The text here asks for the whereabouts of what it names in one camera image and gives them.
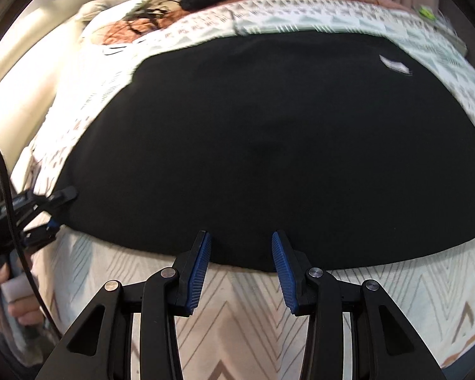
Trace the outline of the black button shirt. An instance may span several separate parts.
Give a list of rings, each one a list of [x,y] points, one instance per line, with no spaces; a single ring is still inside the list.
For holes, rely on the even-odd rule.
[[[393,42],[300,32],[219,38],[144,60],[79,139],[56,219],[176,255],[270,271],[287,234],[324,269],[475,238],[475,126],[453,84]]]

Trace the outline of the patterned white bedspread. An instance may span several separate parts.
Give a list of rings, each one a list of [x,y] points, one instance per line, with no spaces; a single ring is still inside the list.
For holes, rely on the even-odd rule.
[[[85,40],[12,173],[73,186],[36,258],[67,328],[110,280],[212,237],[177,323],[191,379],[295,379],[305,318],[271,237],[378,281],[450,379],[475,361],[475,68],[418,16],[345,0],[241,0],[134,43]]]

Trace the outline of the cream padded headboard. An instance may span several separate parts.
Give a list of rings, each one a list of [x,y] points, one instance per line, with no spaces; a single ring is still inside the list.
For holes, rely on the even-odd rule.
[[[81,27],[75,16],[94,0],[33,0],[0,41],[0,150],[14,167],[56,95]]]

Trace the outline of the white pillow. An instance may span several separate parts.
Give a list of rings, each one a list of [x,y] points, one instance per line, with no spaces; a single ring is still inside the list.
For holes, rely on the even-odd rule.
[[[81,6],[75,21],[81,28],[79,41],[89,44],[92,34],[117,22],[144,0],[94,0]]]

